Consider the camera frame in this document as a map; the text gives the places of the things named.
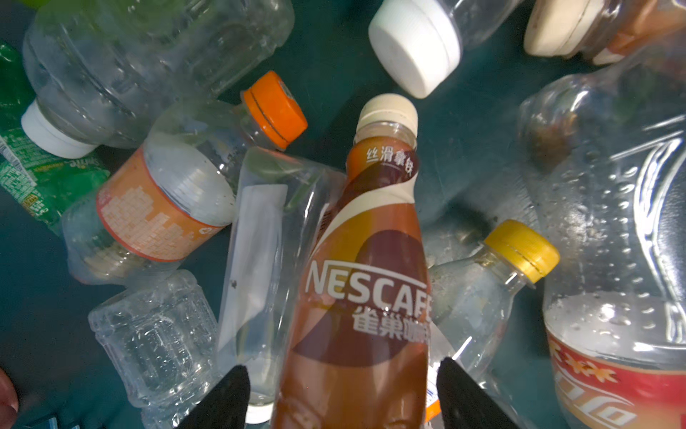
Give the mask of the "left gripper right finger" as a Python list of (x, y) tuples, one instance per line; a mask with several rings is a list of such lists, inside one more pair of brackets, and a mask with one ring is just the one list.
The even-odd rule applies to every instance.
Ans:
[(445, 428), (519, 428), (505, 399), (493, 389), (483, 389), (450, 357), (441, 361), (437, 388)]

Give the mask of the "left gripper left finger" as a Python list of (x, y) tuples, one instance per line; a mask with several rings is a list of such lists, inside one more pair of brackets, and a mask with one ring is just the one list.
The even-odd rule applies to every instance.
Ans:
[(177, 428), (244, 429), (250, 393), (248, 369), (234, 366)]

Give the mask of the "Pocari Sweat bottle blue label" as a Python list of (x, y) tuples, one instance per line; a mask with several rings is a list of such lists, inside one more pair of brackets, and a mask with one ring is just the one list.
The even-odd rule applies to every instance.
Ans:
[(146, 428), (177, 427), (219, 380), (216, 318), (187, 270), (115, 295), (88, 320)]

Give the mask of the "brown tea bottle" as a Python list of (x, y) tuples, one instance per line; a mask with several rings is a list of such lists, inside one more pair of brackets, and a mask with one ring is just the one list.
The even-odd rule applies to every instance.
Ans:
[(414, 198), (417, 136), (407, 98), (364, 105), (346, 186), (301, 277), (274, 428), (423, 424), (432, 286)]

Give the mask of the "crushed green bottle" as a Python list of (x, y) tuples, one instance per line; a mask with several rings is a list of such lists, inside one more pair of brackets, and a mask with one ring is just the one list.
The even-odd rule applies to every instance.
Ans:
[(34, 97), (21, 54), (1, 43), (1, 188), (57, 236), (61, 218), (82, 197), (99, 188), (110, 172), (95, 155), (70, 160), (39, 148), (21, 128)]

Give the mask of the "tall bottle red cap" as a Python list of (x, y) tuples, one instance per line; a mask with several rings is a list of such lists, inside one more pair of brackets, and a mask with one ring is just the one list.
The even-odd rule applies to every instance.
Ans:
[(684, 427), (684, 31), (548, 84), (518, 140), (560, 255), (542, 313), (566, 422)]

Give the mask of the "clear bottle grey label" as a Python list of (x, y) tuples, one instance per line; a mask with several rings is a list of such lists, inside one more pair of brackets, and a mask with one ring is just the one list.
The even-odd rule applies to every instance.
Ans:
[(368, 36), (394, 82), (427, 98), (468, 49), (486, 41), (520, 5), (518, 0), (385, 0)]

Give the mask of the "amber tea bottle white cap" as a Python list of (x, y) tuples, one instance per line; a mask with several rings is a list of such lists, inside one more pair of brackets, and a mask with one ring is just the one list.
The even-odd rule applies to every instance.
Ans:
[(684, 28), (684, 1), (537, 1), (523, 47), (528, 55), (607, 65)]

